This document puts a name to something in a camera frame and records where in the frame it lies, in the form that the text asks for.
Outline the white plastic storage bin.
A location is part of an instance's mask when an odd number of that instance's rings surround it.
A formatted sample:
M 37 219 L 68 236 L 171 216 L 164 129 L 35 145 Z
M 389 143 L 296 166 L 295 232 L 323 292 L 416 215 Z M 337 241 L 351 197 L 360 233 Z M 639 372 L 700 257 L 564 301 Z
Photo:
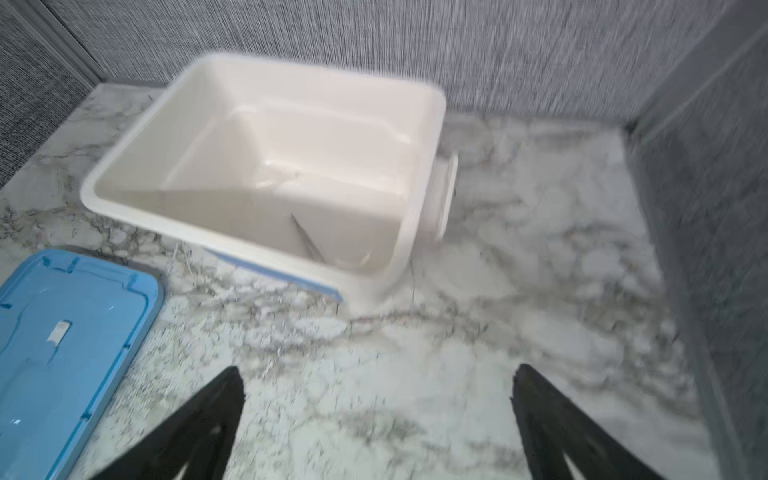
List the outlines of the white plastic storage bin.
M 445 231 L 458 167 L 438 155 L 446 107 L 423 81 L 212 53 L 97 162 L 80 198 L 245 268 L 376 302 L 404 277 L 421 222 Z

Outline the clear glass stirring rod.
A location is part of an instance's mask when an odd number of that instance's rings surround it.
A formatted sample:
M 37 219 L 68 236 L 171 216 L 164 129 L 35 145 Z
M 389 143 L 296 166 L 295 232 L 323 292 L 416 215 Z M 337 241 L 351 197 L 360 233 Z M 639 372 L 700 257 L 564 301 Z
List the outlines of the clear glass stirring rod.
M 290 218 L 298 232 L 299 237 L 301 238 L 302 242 L 305 245 L 305 248 L 310 256 L 310 258 L 318 263 L 326 264 L 327 260 L 325 255 L 323 254 L 322 250 L 317 246 L 317 244 L 312 240 L 312 238 L 309 236 L 309 233 L 302 227 L 298 219 L 295 215 L 291 214 Z

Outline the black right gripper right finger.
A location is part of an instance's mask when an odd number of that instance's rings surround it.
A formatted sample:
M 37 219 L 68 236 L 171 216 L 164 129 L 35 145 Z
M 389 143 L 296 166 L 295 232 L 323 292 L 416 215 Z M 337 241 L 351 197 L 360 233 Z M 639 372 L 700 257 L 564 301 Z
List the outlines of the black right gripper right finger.
M 529 364 L 513 377 L 511 404 L 534 479 L 659 479 Z

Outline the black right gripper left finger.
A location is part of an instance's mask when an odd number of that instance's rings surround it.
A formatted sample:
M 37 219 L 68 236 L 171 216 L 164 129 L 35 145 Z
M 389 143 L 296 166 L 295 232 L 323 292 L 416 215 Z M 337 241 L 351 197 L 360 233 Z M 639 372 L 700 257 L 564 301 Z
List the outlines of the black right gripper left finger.
M 225 368 L 96 479 L 221 479 L 245 403 L 239 369 Z

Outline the blue plastic bin lid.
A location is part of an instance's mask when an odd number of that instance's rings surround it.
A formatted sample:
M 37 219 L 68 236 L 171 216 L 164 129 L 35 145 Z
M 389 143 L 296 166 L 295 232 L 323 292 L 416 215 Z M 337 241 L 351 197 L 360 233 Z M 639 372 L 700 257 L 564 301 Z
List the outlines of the blue plastic bin lid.
M 69 250 L 1 287 L 1 476 L 72 471 L 164 302 L 158 276 Z

